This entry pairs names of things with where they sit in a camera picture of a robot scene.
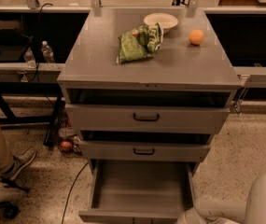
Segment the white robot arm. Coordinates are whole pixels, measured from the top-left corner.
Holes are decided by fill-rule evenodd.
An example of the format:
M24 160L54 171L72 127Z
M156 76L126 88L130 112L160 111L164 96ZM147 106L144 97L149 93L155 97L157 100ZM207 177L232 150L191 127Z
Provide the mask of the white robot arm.
M253 182L245 202L200 196L175 224L266 224L266 174Z

